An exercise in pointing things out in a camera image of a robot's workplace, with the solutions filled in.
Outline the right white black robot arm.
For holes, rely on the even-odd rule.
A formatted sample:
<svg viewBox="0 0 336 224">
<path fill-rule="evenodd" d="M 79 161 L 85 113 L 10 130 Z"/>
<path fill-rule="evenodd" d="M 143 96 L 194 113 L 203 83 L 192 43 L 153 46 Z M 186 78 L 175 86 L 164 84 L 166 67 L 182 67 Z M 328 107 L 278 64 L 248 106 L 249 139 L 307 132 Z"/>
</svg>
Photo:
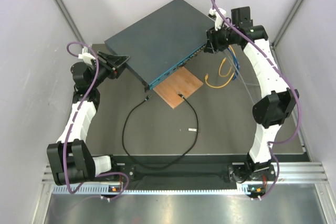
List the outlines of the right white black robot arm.
<svg viewBox="0 0 336 224">
<path fill-rule="evenodd" d="M 299 93 L 291 90 L 278 70 L 272 56 L 268 34 L 262 25 L 254 25 L 250 8 L 232 9 L 231 19 L 224 21 L 226 12 L 212 7 L 208 15 L 215 21 L 207 31 L 205 52 L 215 54 L 231 45 L 241 46 L 256 75 L 261 99 L 254 104 L 252 113 L 256 122 L 253 145 L 243 166 L 229 168 L 231 180 L 243 183 L 257 180 L 271 171 L 271 150 L 275 138 L 290 116 Z"/>
</svg>

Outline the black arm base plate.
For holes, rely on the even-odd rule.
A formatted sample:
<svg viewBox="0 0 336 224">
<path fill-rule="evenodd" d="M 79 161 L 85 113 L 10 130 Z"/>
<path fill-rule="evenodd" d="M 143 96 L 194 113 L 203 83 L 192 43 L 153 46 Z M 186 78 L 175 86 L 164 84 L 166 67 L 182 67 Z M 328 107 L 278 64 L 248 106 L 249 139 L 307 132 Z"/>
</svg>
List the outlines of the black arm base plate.
<svg viewBox="0 0 336 224">
<path fill-rule="evenodd" d="M 130 157 L 112 155 L 116 170 L 127 174 L 131 180 L 143 177 L 215 177 L 225 182 L 270 182 L 276 177 L 275 166 L 267 161 L 254 165 L 248 155 L 144 155 Z"/>
</svg>

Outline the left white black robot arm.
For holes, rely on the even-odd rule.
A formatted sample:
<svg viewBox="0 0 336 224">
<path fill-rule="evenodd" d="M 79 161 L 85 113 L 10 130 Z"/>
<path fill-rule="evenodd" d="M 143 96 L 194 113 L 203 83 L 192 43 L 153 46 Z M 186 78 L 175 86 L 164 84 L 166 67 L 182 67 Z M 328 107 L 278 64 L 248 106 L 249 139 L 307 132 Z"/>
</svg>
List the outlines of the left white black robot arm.
<svg viewBox="0 0 336 224">
<path fill-rule="evenodd" d="M 106 78 L 119 78 L 130 57 L 101 51 L 96 56 L 83 52 L 78 57 L 80 62 L 70 68 L 75 84 L 69 120 L 57 142 L 47 147 L 49 165 L 58 186 L 91 182 L 100 174 L 114 180 L 119 174 L 112 157 L 92 157 L 85 141 L 100 104 L 98 86 Z"/>
</svg>

